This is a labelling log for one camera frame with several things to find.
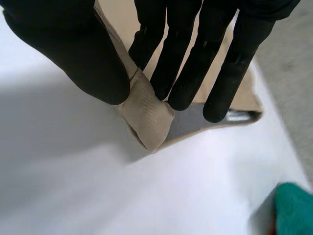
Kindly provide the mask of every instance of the teal fabric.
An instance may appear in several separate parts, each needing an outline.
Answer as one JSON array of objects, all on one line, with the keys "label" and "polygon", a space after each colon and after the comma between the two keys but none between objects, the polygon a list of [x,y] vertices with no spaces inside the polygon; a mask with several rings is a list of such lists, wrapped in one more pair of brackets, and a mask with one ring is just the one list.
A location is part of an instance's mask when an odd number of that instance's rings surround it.
[{"label": "teal fabric", "polygon": [[313,235],[313,195],[293,183],[275,195],[277,235]]}]

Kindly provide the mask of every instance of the gray carpet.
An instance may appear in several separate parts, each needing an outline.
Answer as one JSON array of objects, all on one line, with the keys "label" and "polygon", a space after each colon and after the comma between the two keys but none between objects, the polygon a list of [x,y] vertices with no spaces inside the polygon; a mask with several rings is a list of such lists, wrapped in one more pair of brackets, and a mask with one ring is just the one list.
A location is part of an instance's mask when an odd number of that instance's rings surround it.
[{"label": "gray carpet", "polygon": [[257,59],[300,161],[313,183],[313,1],[276,23]]}]

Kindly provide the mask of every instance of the gloved hand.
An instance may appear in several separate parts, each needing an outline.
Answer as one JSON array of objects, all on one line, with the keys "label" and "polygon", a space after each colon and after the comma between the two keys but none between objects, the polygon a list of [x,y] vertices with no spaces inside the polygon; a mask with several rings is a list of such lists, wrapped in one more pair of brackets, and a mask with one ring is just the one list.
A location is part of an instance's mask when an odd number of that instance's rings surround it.
[{"label": "gloved hand", "polygon": [[[175,110],[185,110],[195,97],[216,56],[227,26],[240,9],[234,38],[221,71],[203,109],[210,122],[221,121],[236,94],[246,70],[268,37],[276,20],[288,17],[300,0],[134,0],[141,24],[129,54],[142,69],[160,43],[167,23],[169,32],[151,84],[156,96]],[[195,17],[200,11],[196,42],[177,81],[176,77],[190,43]]]},{"label": "gloved hand", "polygon": [[81,90],[112,105],[127,99],[130,81],[96,17],[94,0],[0,0],[0,5],[13,32]]}]

